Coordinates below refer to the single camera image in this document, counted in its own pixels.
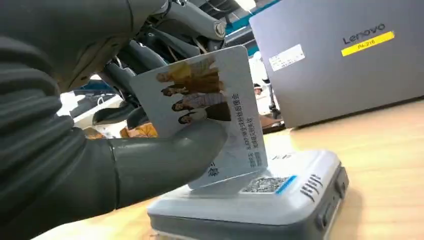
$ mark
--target printed photo of people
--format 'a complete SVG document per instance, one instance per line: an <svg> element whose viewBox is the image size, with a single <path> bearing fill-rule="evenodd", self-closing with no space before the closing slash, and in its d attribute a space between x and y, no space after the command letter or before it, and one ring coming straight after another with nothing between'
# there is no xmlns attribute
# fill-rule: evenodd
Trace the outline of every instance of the printed photo of people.
<svg viewBox="0 0 424 240"><path fill-rule="evenodd" d="M212 67L215 59L206 58L188 64L180 62L170 66L166 73L158 73L156 80L171 85L161 90L164 97L181 96L170 108L181 112L176 119L180 124L211 119L230 122L231 112L225 97L225 88L219 77L219 69Z"/></svg>

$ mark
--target wooden table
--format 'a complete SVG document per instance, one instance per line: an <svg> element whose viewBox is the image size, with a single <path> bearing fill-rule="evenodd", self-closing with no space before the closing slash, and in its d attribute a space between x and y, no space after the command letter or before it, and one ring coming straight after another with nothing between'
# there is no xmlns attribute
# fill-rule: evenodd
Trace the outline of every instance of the wooden table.
<svg viewBox="0 0 424 240"><path fill-rule="evenodd" d="M350 186L332 240L424 240L424 101L265 136L267 151L328 149ZM57 227L41 239L160 239L152 200Z"/></svg>

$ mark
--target white card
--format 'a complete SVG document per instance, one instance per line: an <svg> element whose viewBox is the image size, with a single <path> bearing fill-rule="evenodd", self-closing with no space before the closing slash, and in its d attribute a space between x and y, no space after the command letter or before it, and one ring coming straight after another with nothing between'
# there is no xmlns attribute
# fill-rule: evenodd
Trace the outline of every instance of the white card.
<svg viewBox="0 0 424 240"><path fill-rule="evenodd" d="M159 137L211 119L228 139L192 189L268 166L246 48L235 46L135 76L131 87Z"/></svg>

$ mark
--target gray laptop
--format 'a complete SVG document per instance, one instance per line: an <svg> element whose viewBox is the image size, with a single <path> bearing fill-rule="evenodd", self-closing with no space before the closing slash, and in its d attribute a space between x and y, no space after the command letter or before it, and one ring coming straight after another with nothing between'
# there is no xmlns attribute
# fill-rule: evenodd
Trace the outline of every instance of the gray laptop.
<svg viewBox="0 0 424 240"><path fill-rule="evenodd" d="M424 0L282 0L250 19L287 127L424 96Z"/></svg>

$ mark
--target qr code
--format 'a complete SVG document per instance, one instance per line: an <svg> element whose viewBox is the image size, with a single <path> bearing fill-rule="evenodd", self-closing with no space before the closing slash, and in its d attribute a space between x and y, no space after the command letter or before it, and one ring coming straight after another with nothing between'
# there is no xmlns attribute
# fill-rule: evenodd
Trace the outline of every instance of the qr code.
<svg viewBox="0 0 424 240"><path fill-rule="evenodd" d="M241 190L243 193L273 193L283 185L288 177L260 177Z"/></svg>

